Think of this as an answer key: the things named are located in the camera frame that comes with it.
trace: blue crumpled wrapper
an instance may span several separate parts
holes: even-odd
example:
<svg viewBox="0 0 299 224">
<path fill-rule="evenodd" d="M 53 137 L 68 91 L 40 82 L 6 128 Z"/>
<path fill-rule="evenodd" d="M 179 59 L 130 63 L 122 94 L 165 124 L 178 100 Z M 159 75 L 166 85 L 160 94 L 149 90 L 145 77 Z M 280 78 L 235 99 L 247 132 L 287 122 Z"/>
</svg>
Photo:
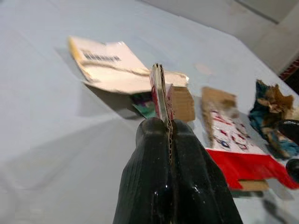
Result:
<svg viewBox="0 0 299 224">
<path fill-rule="evenodd" d="M 290 101 L 290 96 L 282 96 L 278 86 L 267 86 L 257 80 L 256 100 L 249 113 L 249 119 L 251 126 L 269 142 L 276 152 L 284 158 L 290 158 L 299 154 L 299 146 L 283 136 L 277 129 L 277 122 L 284 119 L 285 110 L 290 109 L 289 105 L 285 106 L 282 103 L 284 98 Z"/>
</svg>

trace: cardboard scrap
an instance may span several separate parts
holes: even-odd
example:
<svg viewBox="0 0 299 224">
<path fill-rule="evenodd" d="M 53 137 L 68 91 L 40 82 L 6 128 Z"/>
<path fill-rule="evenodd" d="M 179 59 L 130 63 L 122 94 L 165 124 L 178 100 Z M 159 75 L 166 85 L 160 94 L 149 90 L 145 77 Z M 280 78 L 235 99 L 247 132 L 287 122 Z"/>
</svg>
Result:
<svg viewBox="0 0 299 224">
<path fill-rule="evenodd" d="M 168 153 L 169 161 L 172 164 L 172 132 L 173 126 L 171 120 L 173 119 L 173 111 L 171 106 L 171 87 L 166 87 L 164 70 L 161 64 L 154 64 L 150 73 L 150 85 L 152 87 L 152 97 L 155 104 L 156 115 L 160 118 L 167 127 L 168 133 Z"/>
<path fill-rule="evenodd" d="M 157 77 L 162 75 L 161 68 L 159 72 L 161 73 L 157 73 Z M 155 96 L 157 94 L 162 97 L 162 89 L 159 89 L 159 93 L 152 92 L 151 94 L 150 92 L 144 92 L 132 94 L 130 97 L 133 100 L 133 106 L 145 118 L 153 118 L 157 116 L 159 117 L 159 115 L 162 113 L 160 112 L 160 110 L 162 109 L 157 108 L 157 106 L 155 107 L 155 103 L 153 102 L 153 100 L 155 100 L 155 97 L 152 98 L 152 95 Z M 184 122 L 189 122 L 195 119 L 194 100 L 187 87 L 177 87 L 173 86 L 172 84 L 166 84 L 165 99 L 171 110 L 170 119 L 180 119 Z"/>
<path fill-rule="evenodd" d="M 211 141 L 207 151 L 223 171 L 231 189 L 266 190 L 269 186 L 265 179 L 271 178 L 290 189 L 299 189 L 285 167 L 248 136 L 239 119 L 235 95 L 205 87 L 202 111 Z"/>
<path fill-rule="evenodd" d="M 99 43 L 70 37 L 69 48 L 87 85 L 122 94 L 151 91 L 150 70 L 124 42 Z M 183 73 L 165 71 L 164 76 L 166 84 L 188 84 L 189 78 Z"/>
<path fill-rule="evenodd" d="M 221 90 L 204 87 L 202 89 L 201 109 L 205 121 L 206 130 L 210 140 L 210 147 L 215 147 L 213 117 L 211 115 L 211 107 L 220 110 L 225 107 L 236 106 L 236 96 Z M 242 185 L 242 191 L 263 191 L 269 188 L 266 180 L 239 180 Z"/>
</svg>

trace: white table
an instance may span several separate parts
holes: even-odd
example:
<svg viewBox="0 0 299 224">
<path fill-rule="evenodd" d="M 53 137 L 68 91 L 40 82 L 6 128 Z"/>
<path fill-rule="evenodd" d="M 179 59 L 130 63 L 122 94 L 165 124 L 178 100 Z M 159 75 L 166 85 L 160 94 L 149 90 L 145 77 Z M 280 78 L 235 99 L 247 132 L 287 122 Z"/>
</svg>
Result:
<svg viewBox="0 0 299 224">
<path fill-rule="evenodd" d="M 205 85 L 237 94 L 244 114 L 257 78 L 295 95 L 236 38 L 138 1 L 0 0 L 1 224 L 112 223 L 142 118 L 127 97 L 82 85 L 69 35 L 124 41 L 147 67 L 184 72 L 198 117 Z M 271 185 L 280 197 L 235 197 L 244 223 L 299 223 L 299 193 Z"/>
</svg>

